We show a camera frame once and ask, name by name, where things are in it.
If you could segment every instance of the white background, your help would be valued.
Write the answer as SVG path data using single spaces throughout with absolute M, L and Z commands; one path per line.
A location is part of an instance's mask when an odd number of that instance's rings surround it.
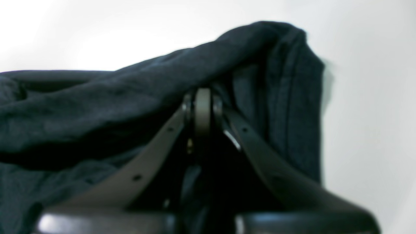
M 115 70 L 258 20 L 304 29 L 327 64 L 325 186 L 415 234 L 415 0 L 0 0 L 0 71 Z

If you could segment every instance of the dark navy fabric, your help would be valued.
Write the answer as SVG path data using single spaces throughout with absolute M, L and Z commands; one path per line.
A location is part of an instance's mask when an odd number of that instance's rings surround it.
M 323 69 L 303 30 L 262 21 L 116 71 L 0 73 L 0 233 L 117 171 L 206 85 L 319 182 Z

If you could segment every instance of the garment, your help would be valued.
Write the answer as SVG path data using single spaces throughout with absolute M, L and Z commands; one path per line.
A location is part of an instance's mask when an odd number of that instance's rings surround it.
M 200 86 L 319 182 L 323 68 L 303 30 L 261 21 L 116 71 L 0 73 L 0 233 L 116 172 Z

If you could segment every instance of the white wall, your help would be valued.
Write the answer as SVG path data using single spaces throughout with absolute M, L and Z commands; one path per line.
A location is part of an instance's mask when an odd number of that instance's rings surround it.
M 325 186 L 385 234 L 416 227 L 416 1 L 0 1 L 0 71 L 114 70 L 257 20 L 308 32 L 327 63 Z

